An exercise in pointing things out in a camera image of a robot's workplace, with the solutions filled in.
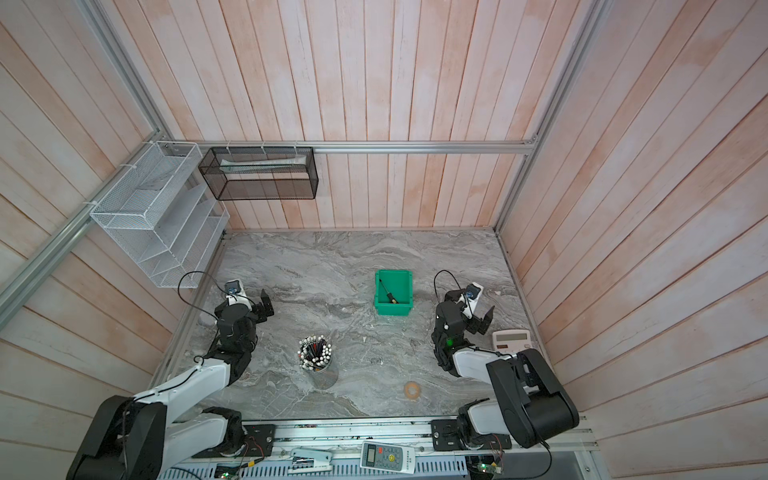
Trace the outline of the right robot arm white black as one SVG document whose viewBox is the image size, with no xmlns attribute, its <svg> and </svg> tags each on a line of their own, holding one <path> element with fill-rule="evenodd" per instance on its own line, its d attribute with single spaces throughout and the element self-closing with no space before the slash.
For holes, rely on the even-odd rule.
<svg viewBox="0 0 768 480">
<path fill-rule="evenodd" d="M 494 396 L 462 406 L 456 419 L 461 444 L 479 448 L 509 436 L 530 448 L 575 429 L 580 414 L 543 355 L 528 348 L 514 354 L 484 350 L 465 335 L 486 333 L 493 311 L 484 317 L 472 306 L 479 295 L 451 290 L 436 306 L 431 334 L 434 355 L 442 370 L 454 377 L 489 384 Z"/>
</svg>

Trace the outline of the green plastic bin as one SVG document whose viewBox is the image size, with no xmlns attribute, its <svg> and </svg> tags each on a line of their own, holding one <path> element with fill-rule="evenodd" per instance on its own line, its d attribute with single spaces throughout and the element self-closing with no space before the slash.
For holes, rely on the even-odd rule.
<svg viewBox="0 0 768 480">
<path fill-rule="evenodd" d="M 398 304 L 389 303 L 379 284 L 381 278 Z M 408 316 L 414 305 L 413 275 L 409 270 L 378 270 L 375 274 L 374 308 L 381 316 Z"/>
</svg>

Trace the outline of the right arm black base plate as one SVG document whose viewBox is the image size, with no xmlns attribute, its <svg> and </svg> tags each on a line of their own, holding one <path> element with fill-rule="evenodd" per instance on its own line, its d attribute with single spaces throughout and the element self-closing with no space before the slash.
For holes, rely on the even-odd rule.
<svg viewBox="0 0 768 480">
<path fill-rule="evenodd" d="M 460 418 L 437 419 L 430 422 L 433 448 L 436 451 L 508 450 L 512 448 L 509 435 L 480 434 Z"/>
</svg>

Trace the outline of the yellow black handled screwdriver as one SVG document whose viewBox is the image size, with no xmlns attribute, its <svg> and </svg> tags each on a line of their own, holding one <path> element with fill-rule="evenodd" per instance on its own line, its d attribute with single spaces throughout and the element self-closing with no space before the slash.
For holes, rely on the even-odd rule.
<svg viewBox="0 0 768 480">
<path fill-rule="evenodd" d="M 388 299 L 389 303 L 391 303 L 391 304 L 398 304 L 399 302 L 398 302 L 398 301 L 397 301 L 397 299 L 394 297 L 394 295 L 393 295 L 393 294 L 392 294 L 392 293 L 391 293 L 391 292 L 390 292 L 390 291 L 387 289 L 387 287 L 385 286 L 385 284 L 384 284 L 383 280 L 382 280 L 381 278 L 379 278 L 379 280 L 378 280 L 378 281 L 379 281 L 379 284 L 380 284 L 380 286 L 381 286 L 381 287 L 382 287 L 382 289 L 384 290 L 384 292 L 385 292 L 385 294 L 386 294 L 386 297 L 387 297 L 387 299 Z"/>
</svg>

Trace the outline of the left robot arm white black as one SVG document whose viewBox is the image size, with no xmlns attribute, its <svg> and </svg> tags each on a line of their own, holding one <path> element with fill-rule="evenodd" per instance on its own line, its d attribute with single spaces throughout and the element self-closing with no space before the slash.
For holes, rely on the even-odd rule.
<svg viewBox="0 0 768 480">
<path fill-rule="evenodd" d="M 227 283 L 214 310 L 217 333 L 189 370 L 131 397 L 115 395 L 97 410 L 67 472 L 70 479 L 155 479 L 204 451 L 238 457 L 247 449 L 240 412 L 209 407 L 195 418 L 182 414 L 234 384 L 258 343 L 256 327 L 273 316 L 266 292 L 253 301 Z"/>
</svg>

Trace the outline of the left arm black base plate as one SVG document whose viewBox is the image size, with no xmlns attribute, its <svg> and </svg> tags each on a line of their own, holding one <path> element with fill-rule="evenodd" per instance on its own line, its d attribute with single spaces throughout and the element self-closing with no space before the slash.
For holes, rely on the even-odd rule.
<svg viewBox="0 0 768 480">
<path fill-rule="evenodd" d="M 275 424 L 246 424 L 241 427 L 240 433 L 235 433 L 233 427 L 225 426 L 222 438 L 214 436 L 213 446 L 198 452 L 194 458 L 268 457 L 273 450 L 275 433 Z"/>
</svg>

